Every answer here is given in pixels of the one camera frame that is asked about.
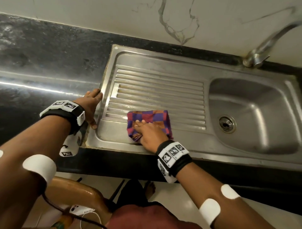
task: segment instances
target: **faucet spout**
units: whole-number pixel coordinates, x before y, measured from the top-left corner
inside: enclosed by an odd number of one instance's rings
[[[289,30],[299,25],[302,25],[302,21],[292,22],[287,26],[285,26],[283,29],[270,35],[257,48],[250,51],[246,55],[246,57],[243,58],[243,65],[247,68],[250,67],[259,68],[262,65],[263,61],[269,58],[269,53],[272,47],[276,44],[276,42]]]

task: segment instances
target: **bare foot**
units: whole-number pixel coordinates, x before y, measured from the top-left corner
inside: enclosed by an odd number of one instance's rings
[[[149,200],[153,196],[153,194],[155,193],[155,189],[156,189],[155,184],[153,182],[151,181],[146,182],[144,190],[147,200]]]

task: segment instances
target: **red shirt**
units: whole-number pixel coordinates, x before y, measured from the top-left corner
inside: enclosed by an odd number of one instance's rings
[[[117,209],[106,224],[108,229],[201,229],[196,223],[184,222],[162,206],[126,205]]]

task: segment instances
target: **person's left hand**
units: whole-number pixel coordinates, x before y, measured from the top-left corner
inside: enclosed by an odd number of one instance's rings
[[[86,121],[95,130],[98,126],[93,118],[96,106],[102,100],[103,93],[99,88],[93,89],[92,92],[88,91],[84,97],[77,98],[74,100],[75,103],[81,105],[85,110]]]

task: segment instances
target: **black countertop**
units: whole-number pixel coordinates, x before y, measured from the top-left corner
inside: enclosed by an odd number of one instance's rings
[[[241,64],[234,55],[16,16],[0,15],[0,29],[4,31],[0,46],[5,47],[0,51],[0,144],[38,121],[38,114],[53,101],[72,100],[99,87],[113,44]],[[265,62],[262,69],[296,75],[302,85],[300,68]],[[195,163],[243,197],[302,214],[301,172],[206,160]],[[165,181],[154,155],[81,148],[74,157],[60,157],[56,165],[67,173]]]

